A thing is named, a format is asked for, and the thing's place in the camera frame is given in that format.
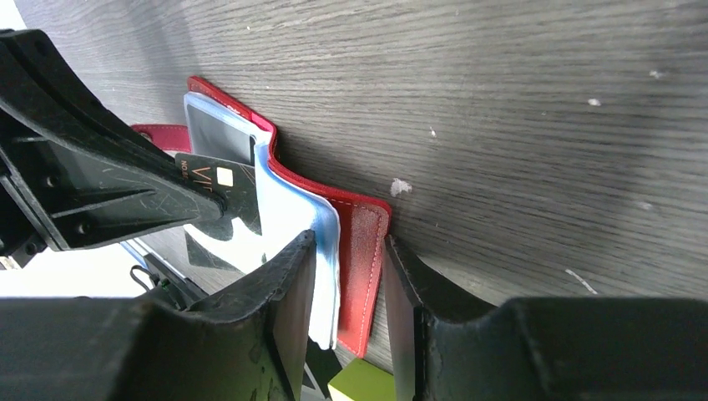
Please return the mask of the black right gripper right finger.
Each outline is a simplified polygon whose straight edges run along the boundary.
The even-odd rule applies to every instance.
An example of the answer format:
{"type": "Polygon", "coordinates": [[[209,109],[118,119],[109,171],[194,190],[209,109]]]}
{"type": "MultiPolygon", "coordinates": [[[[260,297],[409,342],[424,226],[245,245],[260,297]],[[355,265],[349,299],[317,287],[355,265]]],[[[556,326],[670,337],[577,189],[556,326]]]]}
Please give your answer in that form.
{"type": "Polygon", "coordinates": [[[707,304],[514,297],[494,306],[386,240],[400,400],[704,400],[707,304]]]}

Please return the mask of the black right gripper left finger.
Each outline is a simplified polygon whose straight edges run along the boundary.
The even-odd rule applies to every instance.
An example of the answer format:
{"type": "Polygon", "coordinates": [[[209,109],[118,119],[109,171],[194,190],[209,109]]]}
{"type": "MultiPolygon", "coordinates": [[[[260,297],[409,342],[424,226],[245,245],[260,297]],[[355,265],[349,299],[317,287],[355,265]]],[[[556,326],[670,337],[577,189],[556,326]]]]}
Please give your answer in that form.
{"type": "Polygon", "coordinates": [[[316,275],[303,231],[179,311],[136,298],[1,302],[4,400],[297,400],[316,275]]]}

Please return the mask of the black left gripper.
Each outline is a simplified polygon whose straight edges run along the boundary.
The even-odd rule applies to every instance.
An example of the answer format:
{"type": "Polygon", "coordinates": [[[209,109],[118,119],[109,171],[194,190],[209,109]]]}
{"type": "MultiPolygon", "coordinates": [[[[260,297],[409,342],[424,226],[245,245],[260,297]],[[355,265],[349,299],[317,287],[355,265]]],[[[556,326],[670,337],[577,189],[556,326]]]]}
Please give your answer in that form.
{"type": "Polygon", "coordinates": [[[225,208],[106,109],[45,32],[2,30],[2,257],[105,246],[225,208]]]}

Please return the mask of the red leather card holder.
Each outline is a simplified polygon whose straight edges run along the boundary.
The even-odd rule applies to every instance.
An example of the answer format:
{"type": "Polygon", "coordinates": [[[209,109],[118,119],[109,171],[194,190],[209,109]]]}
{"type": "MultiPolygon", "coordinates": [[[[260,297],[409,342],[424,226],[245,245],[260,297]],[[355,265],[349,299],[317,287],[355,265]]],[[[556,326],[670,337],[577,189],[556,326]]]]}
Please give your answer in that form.
{"type": "Polygon", "coordinates": [[[383,200],[323,185],[288,170],[276,156],[277,128],[206,79],[192,76],[183,98],[186,124],[137,124],[159,149],[251,165],[260,213],[259,236],[242,230],[227,241],[185,225],[190,260],[221,259],[249,274],[291,238],[312,230],[316,280],[309,335],[322,349],[367,353],[391,221],[383,200]]]}

